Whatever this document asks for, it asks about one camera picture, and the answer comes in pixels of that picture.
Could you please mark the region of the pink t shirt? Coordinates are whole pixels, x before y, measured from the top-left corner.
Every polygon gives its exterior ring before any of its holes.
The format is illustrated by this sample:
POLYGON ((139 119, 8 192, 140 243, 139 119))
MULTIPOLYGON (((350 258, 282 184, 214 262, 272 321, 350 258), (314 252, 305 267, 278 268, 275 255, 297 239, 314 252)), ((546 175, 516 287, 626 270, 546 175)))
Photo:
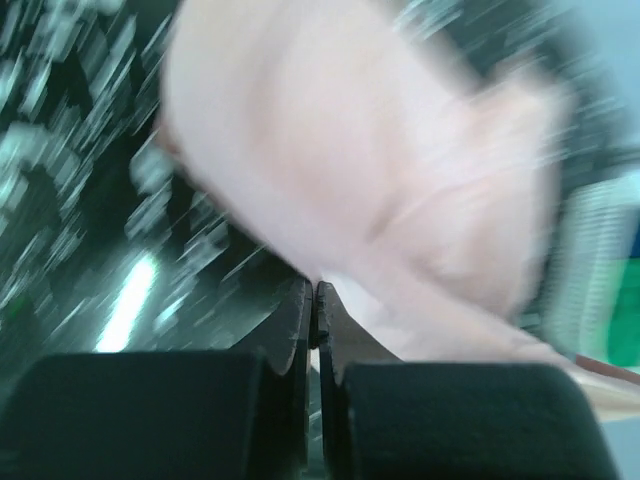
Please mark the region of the pink t shirt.
POLYGON ((520 330, 572 99, 525 58, 482 86, 380 1, 184 1, 160 131, 236 224, 403 360, 569 361, 520 330))

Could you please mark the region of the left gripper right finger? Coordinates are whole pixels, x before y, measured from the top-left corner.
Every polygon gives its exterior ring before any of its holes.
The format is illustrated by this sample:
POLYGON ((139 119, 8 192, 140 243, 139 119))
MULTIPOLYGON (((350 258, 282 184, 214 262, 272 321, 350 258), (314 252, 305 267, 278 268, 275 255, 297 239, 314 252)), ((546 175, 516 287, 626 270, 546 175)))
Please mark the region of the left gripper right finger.
POLYGON ((332 479, 615 479, 585 396, 542 364, 402 363, 317 288, 332 479))

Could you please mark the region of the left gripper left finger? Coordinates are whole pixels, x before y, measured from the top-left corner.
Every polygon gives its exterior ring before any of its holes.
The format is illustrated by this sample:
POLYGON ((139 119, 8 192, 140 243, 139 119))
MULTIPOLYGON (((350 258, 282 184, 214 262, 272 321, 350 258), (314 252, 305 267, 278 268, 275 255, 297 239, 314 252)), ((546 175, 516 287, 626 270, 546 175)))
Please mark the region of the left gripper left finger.
POLYGON ((5 479, 295 479, 308 435, 313 293, 227 350, 62 354, 1 415, 5 479))

